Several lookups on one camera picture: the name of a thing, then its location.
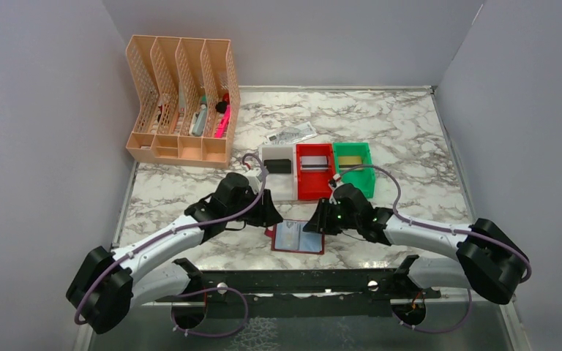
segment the white marble surface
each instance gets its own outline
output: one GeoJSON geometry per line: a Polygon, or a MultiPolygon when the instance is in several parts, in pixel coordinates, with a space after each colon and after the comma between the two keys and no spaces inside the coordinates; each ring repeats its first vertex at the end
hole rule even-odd
{"type": "MultiPolygon", "coordinates": [[[[439,222],[469,222],[441,125],[427,92],[242,92],[230,170],[245,152],[257,151],[275,129],[311,121],[319,135],[307,143],[368,142],[372,161],[390,170],[402,186],[402,212],[439,222]]],[[[139,241],[213,192],[229,170],[141,164],[136,175],[120,246],[139,241]]],[[[390,206],[395,188],[378,175],[372,202],[390,206]]],[[[314,203],[277,205],[284,218],[309,219],[314,203]]],[[[348,234],[360,238],[356,232],[348,234]]],[[[399,265],[406,246],[384,246],[348,236],[326,236],[323,255],[273,252],[263,228],[224,232],[180,254],[200,269],[374,268],[399,265]]]]}

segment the table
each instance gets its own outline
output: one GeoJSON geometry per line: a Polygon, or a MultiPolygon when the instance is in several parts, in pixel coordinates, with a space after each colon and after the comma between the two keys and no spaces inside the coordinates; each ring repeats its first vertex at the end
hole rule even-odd
{"type": "MultiPolygon", "coordinates": [[[[426,91],[242,91],[239,122],[228,170],[140,164],[119,238],[126,246],[162,229],[184,209],[213,192],[229,171],[244,172],[239,158],[258,150],[263,136],[311,121],[318,136],[307,143],[368,142],[372,162],[400,181],[400,210],[439,222],[469,223],[457,172],[432,96],[426,91]]],[[[390,206],[395,188],[377,175],[372,203],[390,206]]],[[[286,219],[309,219],[315,203],[277,204],[286,219]]],[[[325,254],[272,252],[263,228],[224,232],[182,252],[201,270],[386,268],[409,254],[437,254],[406,246],[360,241],[354,231],[326,236],[325,254]]]]}

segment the pink object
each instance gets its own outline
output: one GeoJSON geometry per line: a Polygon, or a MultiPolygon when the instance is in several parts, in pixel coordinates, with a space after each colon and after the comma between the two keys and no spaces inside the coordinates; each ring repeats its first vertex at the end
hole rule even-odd
{"type": "Polygon", "coordinates": [[[222,137],[222,134],[225,132],[227,126],[229,125],[230,117],[231,117],[231,106],[228,105],[227,110],[225,111],[225,115],[223,115],[221,123],[219,123],[219,127],[217,128],[217,132],[214,134],[214,137],[222,137]]]}

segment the black wire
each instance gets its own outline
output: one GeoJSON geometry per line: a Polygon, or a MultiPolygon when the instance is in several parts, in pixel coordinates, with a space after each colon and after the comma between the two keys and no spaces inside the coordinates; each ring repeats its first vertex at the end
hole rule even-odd
{"type": "Polygon", "coordinates": [[[367,240],[365,240],[365,239],[355,238],[355,237],[353,237],[353,236],[350,235],[350,234],[346,234],[345,232],[341,232],[341,233],[342,233],[343,235],[345,235],[345,236],[351,237],[351,238],[354,239],[354,240],[358,240],[358,241],[367,241],[367,240]]]}
{"type": "Polygon", "coordinates": [[[240,230],[243,230],[246,227],[247,227],[247,222],[244,221],[242,222],[242,228],[225,228],[225,230],[229,230],[231,232],[239,232],[240,230]]]}

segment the robotic arm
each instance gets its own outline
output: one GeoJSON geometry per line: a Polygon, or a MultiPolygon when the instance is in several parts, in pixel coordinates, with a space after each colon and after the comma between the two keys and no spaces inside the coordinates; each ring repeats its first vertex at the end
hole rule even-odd
{"type": "MultiPolygon", "coordinates": [[[[214,193],[189,206],[183,216],[155,234],[114,252],[107,252],[101,246],[90,251],[66,294],[70,303],[77,307],[76,318],[79,315],[85,318],[79,324],[87,322],[96,333],[104,333],[118,325],[132,307],[200,289],[206,286],[203,280],[216,284],[217,277],[222,277],[218,278],[221,282],[227,282],[243,293],[268,293],[279,289],[285,294],[321,293],[323,290],[353,293],[355,295],[345,300],[331,300],[336,305],[324,309],[324,313],[372,315],[375,301],[386,305],[392,298],[412,298],[430,287],[472,287],[489,301],[508,303],[525,272],[525,263],[519,256],[526,257],[491,221],[479,219],[470,229],[512,248],[517,255],[499,245],[456,233],[468,230],[467,225],[428,223],[450,229],[449,233],[443,233],[414,224],[412,219],[405,222],[402,220],[405,217],[397,214],[394,208],[372,207],[352,184],[334,189],[331,199],[321,199],[305,230],[336,235],[344,229],[354,229],[373,243],[414,246],[448,258],[426,259],[414,255],[407,257],[397,269],[340,270],[337,272],[340,274],[333,276],[341,279],[343,274],[343,280],[331,280],[327,285],[320,285],[314,279],[301,280],[310,271],[211,271],[203,272],[206,278],[202,279],[202,272],[184,259],[159,267],[180,252],[220,234],[229,221],[242,221],[256,227],[271,227],[282,222],[271,201],[270,191],[263,185],[265,173],[256,170],[245,175],[229,173],[214,193]],[[285,274],[286,290],[278,288],[277,278],[273,279],[277,288],[271,287],[272,281],[267,283],[272,274],[285,274]],[[382,288],[367,289],[364,280],[382,288]],[[252,281],[259,281],[260,285],[253,287],[249,284],[252,281]],[[369,301],[365,310],[351,306],[357,298],[365,296],[369,301]]],[[[318,271],[318,274],[326,275],[326,270],[318,271]]],[[[227,306],[225,296],[217,302],[227,306]]],[[[214,303],[216,299],[209,296],[207,303],[214,303]]],[[[317,304],[321,305],[323,301],[329,300],[318,298],[317,304]]],[[[294,303],[301,306],[301,303],[309,303],[309,299],[299,298],[294,303]]],[[[250,309],[257,314],[257,309],[251,305],[250,309]]],[[[283,313],[283,310],[275,309],[274,315],[283,313]]]]}

